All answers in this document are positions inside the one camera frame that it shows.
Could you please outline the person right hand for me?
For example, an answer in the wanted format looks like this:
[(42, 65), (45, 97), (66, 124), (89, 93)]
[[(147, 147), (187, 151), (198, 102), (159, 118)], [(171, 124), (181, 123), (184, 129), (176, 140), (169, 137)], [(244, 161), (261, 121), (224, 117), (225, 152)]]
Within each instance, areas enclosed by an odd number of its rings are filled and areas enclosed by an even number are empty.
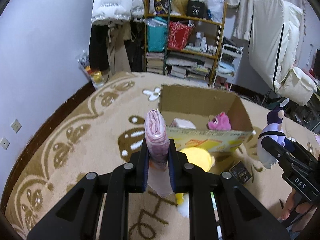
[[(295, 196), (296, 196), (296, 190), (292, 189), (281, 211), (280, 217), (282, 220), (288, 219), (291, 211), (294, 210), (294, 207), (296, 205)], [(295, 209), (297, 213), (301, 213), (304, 215), (302, 220), (306, 220), (307, 222), (311, 219), (311, 217), (314, 215), (316, 210), (317, 210), (317, 207), (316, 206), (312, 207), (311, 204), (309, 204), (308, 202), (296, 206), (296, 209)]]

